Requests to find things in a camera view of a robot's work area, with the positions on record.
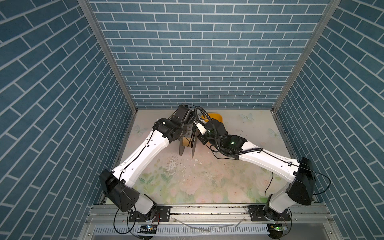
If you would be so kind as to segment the dark grey perforated spool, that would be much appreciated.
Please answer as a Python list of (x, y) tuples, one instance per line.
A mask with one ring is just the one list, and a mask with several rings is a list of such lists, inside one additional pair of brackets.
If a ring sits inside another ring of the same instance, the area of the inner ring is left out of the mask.
[(196, 145), (197, 145), (197, 127), (193, 124), (192, 125), (192, 138), (190, 141), (180, 141), (179, 144), (179, 155), (182, 156), (186, 148), (191, 148), (191, 158), (194, 157), (195, 151), (196, 151)]

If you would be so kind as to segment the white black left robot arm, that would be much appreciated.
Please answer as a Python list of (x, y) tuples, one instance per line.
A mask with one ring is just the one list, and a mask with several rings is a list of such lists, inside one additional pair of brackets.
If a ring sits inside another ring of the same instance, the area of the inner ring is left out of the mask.
[(111, 171), (102, 171), (102, 191), (121, 212), (134, 210), (144, 215), (147, 221), (155, 218), (157, 204), (133, 186), (149, 163), (170, 143), (180, 139), (193, 118), (191, 109), (186, 105), (178, 106), (169, 118), (155, 122), (143, 143), (126, 160)]

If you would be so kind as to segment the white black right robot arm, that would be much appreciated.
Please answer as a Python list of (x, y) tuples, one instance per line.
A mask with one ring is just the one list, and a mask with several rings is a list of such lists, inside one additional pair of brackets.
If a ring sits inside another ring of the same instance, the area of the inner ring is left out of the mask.
[(311, 160), (289, 159), (264, 150), (243, 137), (230, 135), (223, 123), (212, 119), (200, 106), (194, 108), (194, 114), (194, 124), (200, 132), (198, 138), (202, 144), (210, 143), (215, 152), (257, 165), (287, 182), (282, 189), (268, 196), (263, 208), (267, 219), (278, 220), (282, 213), (295, 204), (312, 204), (316, 174)]

